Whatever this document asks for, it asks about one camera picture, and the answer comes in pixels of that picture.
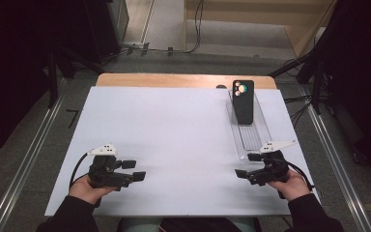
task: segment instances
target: white bracket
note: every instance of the white bracket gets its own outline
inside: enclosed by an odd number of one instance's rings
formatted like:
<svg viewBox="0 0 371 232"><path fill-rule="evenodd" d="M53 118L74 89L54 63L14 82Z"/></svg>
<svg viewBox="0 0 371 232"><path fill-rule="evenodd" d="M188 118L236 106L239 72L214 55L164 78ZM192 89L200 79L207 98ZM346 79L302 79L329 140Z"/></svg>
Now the white bracket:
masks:
<svg viewBox="0 0 371 232"><path fill-rule="evenodd" d="M296 140L292 141L270 141L264 144L264 146L260 149L260 153L270 153L279 151L283 148L292 146L297 144L298 142Z"/></svg>
<svg viewBox="0 0 371 232"><path fill-rule="evenodd" d="M108 143L104 146L95 148L87 153L89 156L116 156L117 151L113 144Z"/></svg>

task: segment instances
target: human hand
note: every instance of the human hand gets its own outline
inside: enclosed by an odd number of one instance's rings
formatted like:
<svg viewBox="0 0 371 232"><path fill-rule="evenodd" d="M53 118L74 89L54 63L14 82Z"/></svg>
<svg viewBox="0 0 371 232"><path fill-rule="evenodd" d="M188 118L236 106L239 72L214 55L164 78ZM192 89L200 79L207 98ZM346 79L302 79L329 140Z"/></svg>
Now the human hand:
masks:
<svg viewBox="0 0 371 232"><path fill-rule="evenodd" d="M116 189L116 187L92 188L90 183L91 180L88 175L77 179L69 189L69 196L74 196L95 205L100 198Z"/></svg>
<svg viewBox="0 0 371 232"><path fill-rule="evenodd" d="M289 170L287 176L288 181L286 183L272 181L267 184L282 192L288 201L292 201L300 196L311 193L306 182L303 180L303 177L298 172Z"/></svg>

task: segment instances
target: gray floor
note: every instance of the gray floor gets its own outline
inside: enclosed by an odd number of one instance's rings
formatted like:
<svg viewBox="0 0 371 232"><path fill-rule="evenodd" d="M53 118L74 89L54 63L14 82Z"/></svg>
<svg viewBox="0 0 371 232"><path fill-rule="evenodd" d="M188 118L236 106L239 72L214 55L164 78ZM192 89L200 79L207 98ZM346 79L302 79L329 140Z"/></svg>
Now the gray floor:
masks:
<svg viewBox="0 0 371 232"><path fill-rule="evenodd" d="M163 5L162 3L161 0L156 0L156 4ZM154 9L154 11L158 13L162 9ZM206 36L203 37L202 44L196 52L197 54L174 54L168 57L164 52L148 52L146 56L141 56L139 52L135 51L131 55L122 54L104 68L112 73L266 75L281 67L287 59L294 58L292 49L287 45L287 39L280 31L280 28L265 27L264 25L242 25L242 27L250 26L259 30L257 34L252 35L257 42L253 45L241 41L239 43L242 45L238 45L238 43L230 44L230 41L235 42L232 36L230 36L231 38L225 37L226 40L222 42L216 42L215 40L223 37L215 36L210 38L208 35L210 33L208 32L214 30L214 26L210 26L202 29L204 30L203 36ZM151 25L150 28L153 27L158 28L157 24ZM153 31L158 33L158 30L150 30L150 28L146 42L149 42L151 46L161 43L161 40L152 40L151 33ZM192 44L191 32L188 35L188 42ZM174 46L174 43L177 43L177 41L165 43L163 46ZM6 225L3 226L1 231L34 231L39 223L45 221L43 213L48 197L53 189L77 123L77 121L74 122L70 128L73 114L68 112L67 109L80 110L83 107L90 87L95 85L96 80L97 75L95 73L82 70L79 71L74 80L68 81L68 88L65 91L65 97L57 116L38 152L37 159L20 195L16 197ZM284 98L298 97L301 94L299 85L288 74L278 77L276 83ZM10 187L16 171L21 166L25 154L28 153L29 146L33 142L34 136L47 113L47 103L48 95L45 95L35 104L29 114L15 129L5 146L0 150L0 203L6 190ZM290 114L293 114L303 104L304 102L287 104L288 111ZM363 166L354 162L352 150L340 126L323 107L321 108L321 117L325 122L328 133L371 221L371 165ZM332 172L327 154L309 114L303 114L296 126L296 132L315 185L318 187L320 195L323 196L321 200L327 213L340 219L346 231L357 231L354 217ZM102 217L97 218L97 220L100 231L114 231L119 219ZM281 217L260 217L260 221L264 231L283 231L288 228Z"/></svg>

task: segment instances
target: white table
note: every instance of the white table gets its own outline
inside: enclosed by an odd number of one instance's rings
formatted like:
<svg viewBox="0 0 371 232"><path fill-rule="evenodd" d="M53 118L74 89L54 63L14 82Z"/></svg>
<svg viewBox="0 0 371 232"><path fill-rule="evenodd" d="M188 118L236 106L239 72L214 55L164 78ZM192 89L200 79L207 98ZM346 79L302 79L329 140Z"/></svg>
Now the white table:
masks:
<svg viewBox="0 0 371 232"><path fill-rule="evenodd" d="M278 90L255 90L272 140L297 139ZM68 193L71 173L89 150L113 143L119 160L137 160L143 182L102 199L98 216L268 216L289 215L275 189L252 186L235 169L256 170L261 162L237 156L227 90L93 87L82 111L45 215L52 216ZM300 145L282 150L309 175ZM86 173L86 158L76 177Z"/></svg>

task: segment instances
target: person's arm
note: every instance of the person's arm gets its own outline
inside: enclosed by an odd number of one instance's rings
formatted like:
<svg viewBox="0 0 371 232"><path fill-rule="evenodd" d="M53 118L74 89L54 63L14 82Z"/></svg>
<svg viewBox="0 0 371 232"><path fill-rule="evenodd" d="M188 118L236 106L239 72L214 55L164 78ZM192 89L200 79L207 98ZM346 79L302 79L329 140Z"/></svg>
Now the person's arm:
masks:
<svg viewBox="0 0 371 232"><path fill-rule="evenodd" d="M69 195L48 221L39 225L37 232L48 231L99 231L92 216L95 204L115 188L92 188L89 177L83 176L74 182Z"/></svg>
<svg viewBox="0 0 371 232"><path fill-rule="evenodd" d="M291 211L293 227L287 231L344 231L339 220L328 217L299 173L290 170L288 177L286 183L268 183L281 191L289 201L288 207Z"/></svg>

